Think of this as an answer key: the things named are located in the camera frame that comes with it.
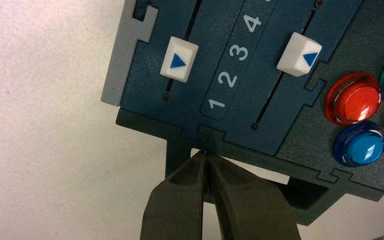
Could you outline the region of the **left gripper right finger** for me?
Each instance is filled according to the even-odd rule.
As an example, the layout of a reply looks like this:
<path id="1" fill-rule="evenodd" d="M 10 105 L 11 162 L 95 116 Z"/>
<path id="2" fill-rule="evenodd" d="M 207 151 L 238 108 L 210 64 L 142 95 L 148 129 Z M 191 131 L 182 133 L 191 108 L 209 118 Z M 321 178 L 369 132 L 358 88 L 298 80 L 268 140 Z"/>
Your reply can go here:
<path id="1" fill-rule="evenodd" d="M 224 240 L 299 240 L 296 214 L 279 188 L 217 155 L 208 155 L 209 189 Z"/>

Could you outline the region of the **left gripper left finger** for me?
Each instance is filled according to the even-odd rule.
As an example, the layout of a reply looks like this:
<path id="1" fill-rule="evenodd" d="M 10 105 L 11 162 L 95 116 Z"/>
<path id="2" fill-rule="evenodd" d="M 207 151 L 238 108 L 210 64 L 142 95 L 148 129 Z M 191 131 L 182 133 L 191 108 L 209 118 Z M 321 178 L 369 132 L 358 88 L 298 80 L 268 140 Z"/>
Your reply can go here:
<path id="1" fill-rule="evenodd" d="M 206 153 L 199 151 L 152 190 L 143 213 L 140 239 L 202 239 L 207 166 Z"/>

